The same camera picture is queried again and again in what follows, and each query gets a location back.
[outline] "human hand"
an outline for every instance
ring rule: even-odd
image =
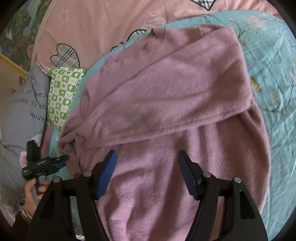
[[[27,182],[27,184],[25,185],[25,209],[28,211],[28,213],[33,217],[34,213],[36,211],[36,203],[34,201],[33,198],[33,194],[32,194],[32,188],[34,187],[34,185],[36,184],[37,179],[31,179]],[[43,197],[46,189],[48,188],[49,185],[49,180],[48,179],[44,179],[43,181],[43,185],[41,185],[38,188],[38,191],[41,193],[40,195],[37,195],[37,199],[40,201],[41,198]]]

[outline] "green checkered pillow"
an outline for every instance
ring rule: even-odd
[[[77,86],[85,74],[85,69],[56,67],[49,69],[52,76],[48,95],[46,124],[58,131],[69,116],[69,108]]]

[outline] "sweater sleeve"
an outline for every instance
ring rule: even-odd
[[[12,229],[15,234],[17,234],[20,238],[20,240],[25,240],[27,230],[29,228],[29,225],[27,222],[23,219],[20,212],[15,217],[15,222],[12,226]]]

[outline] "finger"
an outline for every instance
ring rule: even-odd
[[[28,195],[32,192],[33,186],[36,184],[36,178],[29,180],[25,185],[25,195]]]
[[[47,178],[45,178],[43,180],[43,185],[49,185],[49,184],[50,184],[50,181]]]
[[[44,193],[37,195],[37,199],[40,201],[41,198],[43,197]]]
[[[38,188],[38,191],[43,193],[43,192],[46,192],[48,188],[48,185],[41,185],[39,188]]]

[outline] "blue fabric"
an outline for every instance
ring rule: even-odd
[[[270,141],[271,178],[262,219],[268,239],[272,240],[296,205],[296,90],[292,89],[296,81],[296,40],[283,20],[249,10],[201,15],[165,26],[184,28],[205,23],[232,26],[244,51],[253,94]],[[101,69],[106,58],[148,34],[149,31],[130,39],[95,63],[80,81],[70,112],[79,102],[85,81]],[[51,153],[57,153],[58,136],[55,131]]]

